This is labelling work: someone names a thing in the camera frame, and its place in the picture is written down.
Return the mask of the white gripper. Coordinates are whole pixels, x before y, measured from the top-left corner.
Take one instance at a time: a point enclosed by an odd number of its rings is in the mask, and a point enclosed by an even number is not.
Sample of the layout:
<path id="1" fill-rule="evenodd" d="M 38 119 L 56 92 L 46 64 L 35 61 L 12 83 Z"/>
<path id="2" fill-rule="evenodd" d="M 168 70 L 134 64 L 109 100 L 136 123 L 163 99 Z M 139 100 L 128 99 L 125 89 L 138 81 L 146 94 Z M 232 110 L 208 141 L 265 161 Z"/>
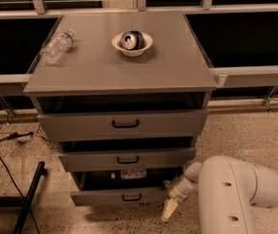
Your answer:
<path id="1" fill-rule="evenodd" d="M 169 196 L 172 198 L 165 202 L 164 209 L 161 214 L 161 219 L 163 221 L 168 221 L 177 209 L 179 205 L 178 202 L 183 201 L 191 192 L 196 191 L 198 185 L 196 182 L 193 182 L 184 175 L 180 175 L 172 181 L 164 180 L 163 184 L 166 188 L 168 188 Z"/>

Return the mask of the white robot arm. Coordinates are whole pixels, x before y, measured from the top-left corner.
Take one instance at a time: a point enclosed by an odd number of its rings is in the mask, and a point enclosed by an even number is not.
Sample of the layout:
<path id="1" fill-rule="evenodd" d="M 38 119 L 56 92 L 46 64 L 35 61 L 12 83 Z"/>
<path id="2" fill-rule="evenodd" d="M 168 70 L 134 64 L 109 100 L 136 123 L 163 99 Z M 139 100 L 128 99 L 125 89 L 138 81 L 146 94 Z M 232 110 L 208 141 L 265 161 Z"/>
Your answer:
<path id="1" fill-rule="evenodd" d="M 201 234 L 257 234 L 252 207 L 278 207 L 278 173 L 228 156 L 189 161 L 165 185 L 169 199 L 161 218 L 169 220 L 179 203 L 197 191 Z"/>

